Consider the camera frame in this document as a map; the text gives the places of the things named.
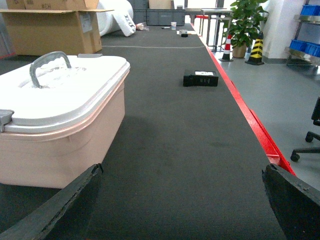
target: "metal shelf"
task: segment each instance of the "metal shelf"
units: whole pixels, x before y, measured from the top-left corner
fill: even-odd
[[[320,25],[320,16],[294,15],[294,20],[305,24]]]
[[[309,54],[307,54],[307,53],[305,53],[303,51],[294,50],[294,49],[291,49],[289,47],[286,47],[284,49],[284,51],[287,54],[290,54],[290,55],[295,56],[295,57],[297,57],[299,59],[307,61],[308,63],[320,66],[320,57],[312,56],[312,55],[309,55]]]

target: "red and white traffic cone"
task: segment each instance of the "red and white traffic cone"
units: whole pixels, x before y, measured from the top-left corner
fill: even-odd
[[[222,58],[219,58],[221,62],[232,62],[233,59],[230,59],[230,45],[231,45],[231,35],[229,34],[225,46]]]

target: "plant pot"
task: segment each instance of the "plant pot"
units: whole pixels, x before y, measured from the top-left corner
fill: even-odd
[[[245,44],[242,46],[235,46],[232,49],[232,57],[237,59],[243,59],[246,55],[246,50],[247,50],[247,47]]]

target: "gray handle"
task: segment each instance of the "gray handle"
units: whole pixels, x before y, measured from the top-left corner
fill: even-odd
[[[47,54],[39,57],[33,63],[31,63],[30,77],[31,77],[33,84],[37,88],[40,88],[40,89],[42,88],[42,86],[39,84],[38,78],[36,76],[37,68],[40,68],[42,65],[48,64],[51,61],[54,61],[54,60],[59,59],[61,57],[65,60],[65,63],[66,63],[66,66],[68,67],[68,69],[70,69],[71,68],[70,61],[69,61],[67,55],[63,51],[54,51],[54,52],[47,53]]]
[[[12,121],[12,115],[15,112],[12,110],[0,109],[0,133],[5,131],[5,125]]]

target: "blue bin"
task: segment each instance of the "blue bin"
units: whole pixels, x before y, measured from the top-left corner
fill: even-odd
[[[320,57],[320,45],[308,42],[304,52],[315,57]]]
[[[294,50],[298,50],[304,52],[307,47],[306,41],[299,41],[299,40],[291,40],[290,48]]]
[[[320,5],[303,5],[301,15],[318,16]]]

